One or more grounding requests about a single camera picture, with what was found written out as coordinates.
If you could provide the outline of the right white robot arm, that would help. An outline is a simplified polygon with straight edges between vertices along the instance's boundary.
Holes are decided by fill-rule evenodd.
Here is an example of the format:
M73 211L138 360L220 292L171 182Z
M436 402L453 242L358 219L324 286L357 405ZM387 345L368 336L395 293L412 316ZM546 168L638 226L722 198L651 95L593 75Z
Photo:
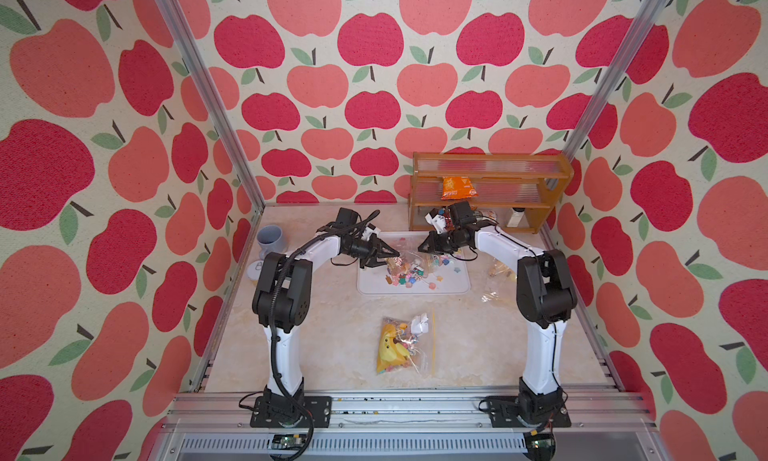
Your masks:
M468 247L492 256L516 274L516 303L527 328L527 358L513 409L520 422L538 427L565 408L560 382L563 335L577 296L565 255L535 249L508 235L467 201L433 208L422 253L453 255Z

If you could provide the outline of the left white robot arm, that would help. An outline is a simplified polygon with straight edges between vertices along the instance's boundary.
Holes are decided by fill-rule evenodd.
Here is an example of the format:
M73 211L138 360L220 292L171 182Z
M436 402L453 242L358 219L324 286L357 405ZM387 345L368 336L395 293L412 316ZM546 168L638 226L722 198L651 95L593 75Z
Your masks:
M376 233L378 210L363 217L341 208L336 219L289 254L269 253L259 271L252 310L264 328L269 350L269 379L254 404L254 428L326 427L332 400L306 396L300 365L301 325L311 305L315 270L338 255L347 255L362 269L384 266L399 252Z

